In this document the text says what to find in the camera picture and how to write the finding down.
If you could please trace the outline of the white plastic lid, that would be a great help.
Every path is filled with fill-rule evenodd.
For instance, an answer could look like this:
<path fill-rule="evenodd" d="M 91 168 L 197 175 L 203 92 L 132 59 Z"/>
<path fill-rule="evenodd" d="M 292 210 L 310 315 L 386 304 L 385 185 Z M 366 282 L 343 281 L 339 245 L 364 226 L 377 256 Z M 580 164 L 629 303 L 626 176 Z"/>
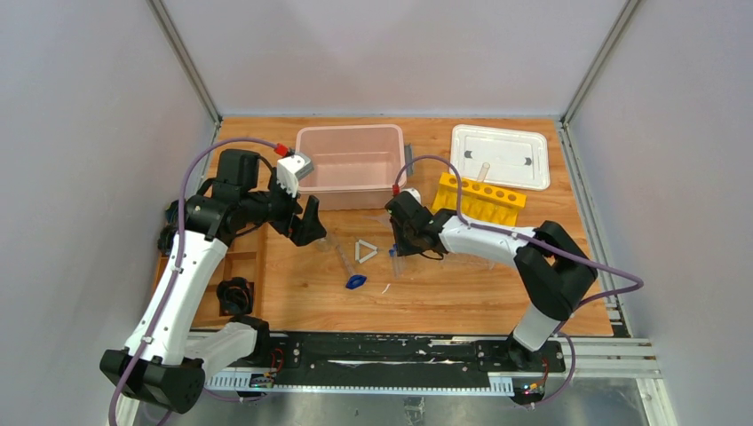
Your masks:
<path fill-rule="evenodd" d="M 451 135 L 450 162 L 464 178 L 477 178 L 486 164 L 485 183 L 544 191 L 551 184 L 548 141 L 537 132 L 459 124 Z"/>

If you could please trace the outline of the wooden compartment tray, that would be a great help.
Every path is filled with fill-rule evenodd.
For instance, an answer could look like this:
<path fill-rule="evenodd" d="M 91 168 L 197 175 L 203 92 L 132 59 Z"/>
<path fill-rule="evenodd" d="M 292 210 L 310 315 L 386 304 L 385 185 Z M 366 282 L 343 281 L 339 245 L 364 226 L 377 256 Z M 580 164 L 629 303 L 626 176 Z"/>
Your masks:
<path fill-rule="evenodd" d="M 253 233 L 236 238 L 227 251 L 226 257 L 212 273 L 208 287 L 204 290 L 192 328 L 220 328 L 231 316 L 222 306 L 217 296 L 218 286 L 222 281 L 244 278 L 251 293 L 252 312 L 260 313 L 261 272 L 266 255 L 266 236 L 268 227 L 259 228 Z"/>

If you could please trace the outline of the rolled dark floral tie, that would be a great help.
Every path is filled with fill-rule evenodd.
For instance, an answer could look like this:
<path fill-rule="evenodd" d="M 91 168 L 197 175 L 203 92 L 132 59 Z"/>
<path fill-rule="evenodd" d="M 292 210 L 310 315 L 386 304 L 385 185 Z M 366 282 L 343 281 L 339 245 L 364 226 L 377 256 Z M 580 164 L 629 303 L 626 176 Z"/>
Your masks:
<path fill-rule="evenodd" d="M 253 312 L 254 283 L 243 277 L 221 281 L 217 286 L 216 296 L 222 315 L 246 315 Z"/>

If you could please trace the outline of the blue plastic clip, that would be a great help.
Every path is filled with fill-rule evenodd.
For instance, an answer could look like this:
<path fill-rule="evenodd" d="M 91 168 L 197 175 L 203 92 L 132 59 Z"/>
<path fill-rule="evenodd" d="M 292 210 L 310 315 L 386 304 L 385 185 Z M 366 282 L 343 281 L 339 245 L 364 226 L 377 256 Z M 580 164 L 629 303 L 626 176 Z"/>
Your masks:
<path fill-rule="evenodd" d="M 354 274 L 347 280 L 347 282 L 345 283 L 345 287 L 347 289 L 356 289 L 364 285 L 366 281 L 367 281 L 366 276 L 361 275 L 361 274 Z"/>

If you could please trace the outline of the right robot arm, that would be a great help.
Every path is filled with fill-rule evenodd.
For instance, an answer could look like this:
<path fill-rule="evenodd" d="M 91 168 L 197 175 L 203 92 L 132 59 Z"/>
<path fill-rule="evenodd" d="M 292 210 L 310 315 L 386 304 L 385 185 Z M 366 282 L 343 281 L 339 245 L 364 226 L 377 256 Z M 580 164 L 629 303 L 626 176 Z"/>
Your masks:
<path fill-rule="evenodd" d="M 495 226 L 452 209 L 432 213 L 402 191 L 385 205 L 398 256 L 469 255 L 515 269 L 529 305 L 502 348 L 518 370 L 543 365 L 543 347 L 568 321 L 596 281 L 595 267 L 567 231 L 545 221 L 537 227 Z"/>

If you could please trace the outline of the yellow test tube rack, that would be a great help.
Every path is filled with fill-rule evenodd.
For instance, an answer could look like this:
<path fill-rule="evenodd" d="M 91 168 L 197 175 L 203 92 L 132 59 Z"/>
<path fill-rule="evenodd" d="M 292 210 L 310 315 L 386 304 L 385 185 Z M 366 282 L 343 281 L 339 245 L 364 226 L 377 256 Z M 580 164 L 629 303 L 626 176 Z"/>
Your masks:
<path fill-rule="evenodd" d="M 441 209 L 455 210 L 458 188 L 462 190 L 463 215 L 493 224 L 515 226 L 527 203 L 523 193 L 467 178 L 458 181 L 454 175 L 445 172 L 440 176 L 439 189 L 429 210 L 432 213 Z"/>

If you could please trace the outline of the clay pipe triangle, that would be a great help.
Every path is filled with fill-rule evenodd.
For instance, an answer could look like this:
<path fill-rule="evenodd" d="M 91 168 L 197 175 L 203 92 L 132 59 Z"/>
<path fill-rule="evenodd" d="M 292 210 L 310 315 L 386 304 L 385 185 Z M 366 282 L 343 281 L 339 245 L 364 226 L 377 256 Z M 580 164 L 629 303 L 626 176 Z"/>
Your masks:
<path fill-rule="evenodd" d="M 359 264 L 363 264 L 378 254 L 375 244 L 364 240 L 357 240 L 354 245 L 354 258 Z"/>

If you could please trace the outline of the clear plastic funnel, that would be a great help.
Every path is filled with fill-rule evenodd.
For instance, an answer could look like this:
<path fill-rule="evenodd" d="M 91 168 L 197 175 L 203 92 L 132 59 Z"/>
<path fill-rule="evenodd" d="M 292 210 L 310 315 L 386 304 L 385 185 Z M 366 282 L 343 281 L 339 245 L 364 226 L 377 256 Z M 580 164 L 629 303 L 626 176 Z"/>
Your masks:
<path fill-rule="evenodd" d="M 372 216 L 365 216 L 367 220 L 378 222 L 387 229 L 391 229 L 391 215 L 389 213 L 380 213 Z"/>

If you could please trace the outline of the small glass flask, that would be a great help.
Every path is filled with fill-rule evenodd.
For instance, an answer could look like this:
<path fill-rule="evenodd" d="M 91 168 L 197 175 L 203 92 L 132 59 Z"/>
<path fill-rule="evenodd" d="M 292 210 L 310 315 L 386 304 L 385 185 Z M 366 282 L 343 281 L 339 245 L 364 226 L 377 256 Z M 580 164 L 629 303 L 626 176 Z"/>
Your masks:
<path fill-rule="evenodd" d="M 318 239 L 314 246 L 320 252 L 329 252 L 337 247 L 337 238 L 333 233 L 328 233 L 325 237 Z"/>

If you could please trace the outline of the clear well plate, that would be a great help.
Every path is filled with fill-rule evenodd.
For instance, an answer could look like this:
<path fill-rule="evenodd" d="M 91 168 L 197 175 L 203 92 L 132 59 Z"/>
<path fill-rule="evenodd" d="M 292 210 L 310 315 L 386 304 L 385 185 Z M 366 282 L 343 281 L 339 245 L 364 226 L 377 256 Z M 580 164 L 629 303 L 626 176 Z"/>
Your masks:
<path fill-rule="evenodd" d="M 491 271 L 495 268 L 495 261 L 468 254 L 446 254 L 440 264 L 453 271 Z"/>

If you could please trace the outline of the blue capped tube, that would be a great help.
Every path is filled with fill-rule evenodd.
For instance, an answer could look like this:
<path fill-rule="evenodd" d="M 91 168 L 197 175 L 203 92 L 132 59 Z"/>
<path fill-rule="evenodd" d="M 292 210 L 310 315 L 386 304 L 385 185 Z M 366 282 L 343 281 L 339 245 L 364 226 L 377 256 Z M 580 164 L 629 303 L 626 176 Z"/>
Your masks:
<path fill-rule="evenodd" d="M 392 263 L 393 277 L 397 280 L 401 277 L 404 269 L 404 259 L 398 255 L 396 248 L 389 249 L 389 256 Z"/>

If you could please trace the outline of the pink plastic bin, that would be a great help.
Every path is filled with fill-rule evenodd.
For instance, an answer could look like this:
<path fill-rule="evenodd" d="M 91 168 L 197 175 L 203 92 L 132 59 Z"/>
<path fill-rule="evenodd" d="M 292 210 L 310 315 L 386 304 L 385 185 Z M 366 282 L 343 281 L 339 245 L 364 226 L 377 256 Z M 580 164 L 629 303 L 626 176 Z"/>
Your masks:
<path fill-rule="evenodd" d="M 300 181 L 299 192 L 317 197 L 321 210 L 381 209 L 393 186 L 407 182 L 405 148 L 395 124 L 303 128 L 296 151 L 312 160 L 314 170 Z"/>

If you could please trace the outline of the glass graduated tube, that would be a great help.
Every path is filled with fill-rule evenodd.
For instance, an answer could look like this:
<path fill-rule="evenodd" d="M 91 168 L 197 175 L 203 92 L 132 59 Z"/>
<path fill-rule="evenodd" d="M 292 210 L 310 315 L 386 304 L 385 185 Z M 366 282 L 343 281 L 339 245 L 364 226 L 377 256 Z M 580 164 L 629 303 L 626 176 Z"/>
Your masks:
<path fill-rule="evenodd" d="M 349 259 L 349 257 L 347 256 L 347 254 L 345 253 L 344 249 L 342 248 L 342 246 L 340 244 L 337 244 L 335 246 L 335 250 L 336 250 L 337 254 L 339 255 L 339 258 L 341 260 L 342 266 L 345 269 L 346 276 L 348 278 L 351 278 L 352 276 L 354 276 L 356 274 L 356 271 L 354 269 L 354 266 L 353 266 L 351 260 Z"/>

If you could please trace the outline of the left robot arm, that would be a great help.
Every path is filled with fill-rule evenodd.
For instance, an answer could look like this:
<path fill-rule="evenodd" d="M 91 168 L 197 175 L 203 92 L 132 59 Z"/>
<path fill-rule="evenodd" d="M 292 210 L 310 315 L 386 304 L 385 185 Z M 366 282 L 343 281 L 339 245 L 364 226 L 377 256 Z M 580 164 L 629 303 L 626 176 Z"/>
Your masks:
<path fill-rule="evenodd" d="M 284 147 L 276 151 L 280 159 L 271 164 L 256 152 L 226 149 L 217 175 L 178 201 L 177 229 L 155 294 L 123 348 L 105 351 L 99 364 L 116 396 L 184 414 L 225 367 L 239 359 L 260 367 L 271 358 L 269 324 L 248 314 L 233 316 L 197 344 L 187 338 L 210 278 L 245 228 L 270 225 L 298 247 L 327 234 L 318 199 L 298 202 L 312 160 Z"/>

